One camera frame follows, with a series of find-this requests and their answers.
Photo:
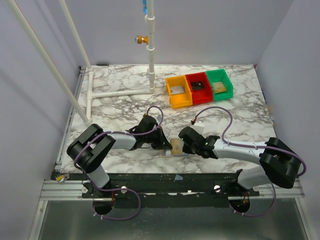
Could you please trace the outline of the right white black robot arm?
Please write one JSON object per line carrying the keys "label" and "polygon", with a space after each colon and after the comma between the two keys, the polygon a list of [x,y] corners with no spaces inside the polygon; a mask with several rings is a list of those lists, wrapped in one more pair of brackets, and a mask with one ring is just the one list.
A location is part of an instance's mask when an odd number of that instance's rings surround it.
{"label": "right white black robot arm", "polygon": [[219,136],[203,137],[192,127],[183,128],[178,137],[182,151],[204,159],[234,159],[254,163],[251,169],[237,170],[229,187],[244,192],[256,186],[272,183],[284,189],[294,186],[301,162],[281,140],[271,137],[266,142],[230,142]]}

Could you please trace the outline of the beige card holder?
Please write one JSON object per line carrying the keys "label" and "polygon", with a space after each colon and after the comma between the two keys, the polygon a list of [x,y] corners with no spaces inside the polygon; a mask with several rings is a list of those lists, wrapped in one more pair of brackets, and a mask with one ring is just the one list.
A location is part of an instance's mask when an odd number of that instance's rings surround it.
{"label": "beige card holder", "polygon": [[160,158],[188,158],[192,155],[182,151],[175,152],[173,149],[161,149],[158,151]]}

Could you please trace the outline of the gold credit card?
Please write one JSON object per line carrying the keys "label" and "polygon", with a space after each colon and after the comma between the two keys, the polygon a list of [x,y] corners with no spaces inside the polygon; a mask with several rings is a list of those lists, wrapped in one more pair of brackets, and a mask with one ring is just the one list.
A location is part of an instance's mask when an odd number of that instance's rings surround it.
{"label": "gold credit card", "polygon": [[183,154],[183,142],[181,141],[180,138],[172,138],[170,140],[170,144],[172,145],[171,154],[173,156]]}

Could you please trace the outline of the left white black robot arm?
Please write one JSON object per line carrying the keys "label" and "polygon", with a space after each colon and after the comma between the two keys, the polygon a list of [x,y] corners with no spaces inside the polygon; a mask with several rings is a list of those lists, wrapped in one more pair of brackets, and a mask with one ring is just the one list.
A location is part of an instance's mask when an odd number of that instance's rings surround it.
{"label": "left white black robot arm", "polygon": [[141,149],[144,144],[149,144],[154,150],[172,149],[158,121],[149,115],[144,115],[138,125],[125,133],[105,133],[94,123],[68,146],[66,154],[98,188],[104,188],[110,177],[102,162],[109,151],[134,151]]}

